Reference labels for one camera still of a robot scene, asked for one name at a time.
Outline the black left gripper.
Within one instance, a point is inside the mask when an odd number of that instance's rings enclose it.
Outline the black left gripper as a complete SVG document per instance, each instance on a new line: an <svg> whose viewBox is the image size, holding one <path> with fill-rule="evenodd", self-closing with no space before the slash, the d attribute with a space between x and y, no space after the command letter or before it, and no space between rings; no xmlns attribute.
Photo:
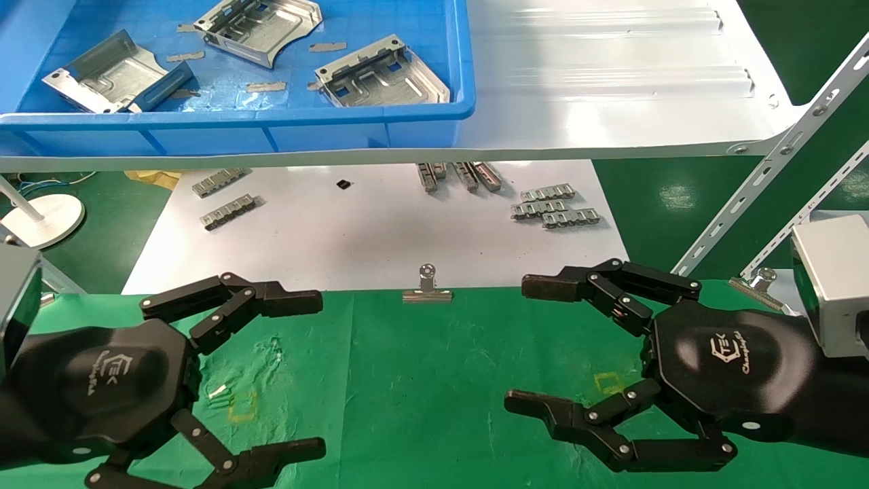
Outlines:
<svg viewBox="0 0 869 489"><path fill-rule="evenodd" d="M323 307L317 290L286 291L277 281L226 272L144 298L140 309L150 320L137 326L25 338L2 381L2 468L109 455L85 477L86 487L172 488L128 467L179 433L213 467L196 487L274 487L287 465L323 458L324 439L231 453L189 411L202 379L198 354L214 353L258 316L317 314ZM201 312L210 314L190 329L189 340L169 325Z"/></svg>

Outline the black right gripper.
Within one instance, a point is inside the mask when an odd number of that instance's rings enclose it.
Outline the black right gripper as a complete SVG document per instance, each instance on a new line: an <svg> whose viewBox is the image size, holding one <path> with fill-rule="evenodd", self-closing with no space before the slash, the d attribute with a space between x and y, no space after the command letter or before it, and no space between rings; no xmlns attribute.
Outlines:
<svg viewBox="0 0 869 489"><path fill-rule="evenodd" d="M552 439L589 449L611 471L719 471L737 455L722 431L866 457L867 359L828 358L801 316L704 306L695 302L701 289L685 276L619 259L525 275L526 298L586 301L634 337L649 334L654 380L590 407L513 389L504 408L543 421ZM638 297L672 307L652 319ZM693 439L618 433L658 400Z"/></svg>

